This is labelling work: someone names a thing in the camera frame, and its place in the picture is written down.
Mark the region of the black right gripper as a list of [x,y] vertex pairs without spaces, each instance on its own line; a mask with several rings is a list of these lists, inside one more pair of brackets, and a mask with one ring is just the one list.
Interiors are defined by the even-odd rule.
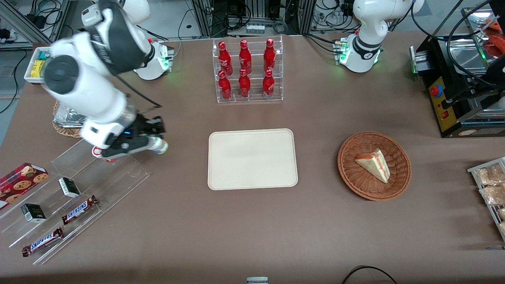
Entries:
[[156,116],[148,120],[144,116],[137,116],[130,126],[128,126],[128,138],[138,136],[157,136],[164,137],[166,133],[163,118]]

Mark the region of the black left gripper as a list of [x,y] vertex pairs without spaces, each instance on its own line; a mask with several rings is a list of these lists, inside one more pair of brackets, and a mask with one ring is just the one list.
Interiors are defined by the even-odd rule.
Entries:
[[491,62],[485,73],[485,81],[489,84],[495,85],[497,88],[505,88],[505,56],[501,55],[499,58]]

